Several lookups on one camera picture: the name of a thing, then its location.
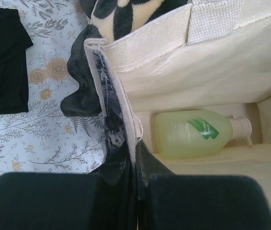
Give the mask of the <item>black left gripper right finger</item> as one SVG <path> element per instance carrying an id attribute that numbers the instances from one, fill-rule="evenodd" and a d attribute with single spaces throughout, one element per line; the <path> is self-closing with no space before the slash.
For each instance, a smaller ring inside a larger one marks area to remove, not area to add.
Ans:
<path id="1" fill-rule="evenodd" d="M 135 152 L 140 230 L 271 230 L 271 209 L 252 178 L 176 175 L 144 141 Z"/>

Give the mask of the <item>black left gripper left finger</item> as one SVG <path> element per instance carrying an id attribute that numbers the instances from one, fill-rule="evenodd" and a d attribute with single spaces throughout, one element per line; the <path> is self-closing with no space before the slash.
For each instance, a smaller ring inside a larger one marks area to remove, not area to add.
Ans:
<path id="1" fill-rule="evenodd" d="M 0 230 L 133 230 L 121 178 L 101 174 L 0 176 Z"/>

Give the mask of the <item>green liquid bottle black cap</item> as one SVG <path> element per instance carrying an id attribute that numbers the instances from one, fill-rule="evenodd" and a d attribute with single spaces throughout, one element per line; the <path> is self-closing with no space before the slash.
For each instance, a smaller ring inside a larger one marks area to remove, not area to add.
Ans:
<path id="1" fill-rule="evenodd" d="M 235 139 L 243 139 L 252 146 L 251 134 L 248 118 L 227 118 L 210 110 L 164 112 L 155 120 L 158 152 L 169 159 L 216 153 Z"/>

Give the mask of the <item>beige canvas tote bag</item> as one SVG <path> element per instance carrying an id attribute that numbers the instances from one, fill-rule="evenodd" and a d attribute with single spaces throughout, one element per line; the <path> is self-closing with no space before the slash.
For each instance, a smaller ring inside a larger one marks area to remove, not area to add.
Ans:
<path id="1" fill-rule="evenodd" d="M 97 0 L 84 41 L 102 113 L 119 104 L 132 164 L 136 113 L 258 103 L 271 165 L 271 0 Z"/>

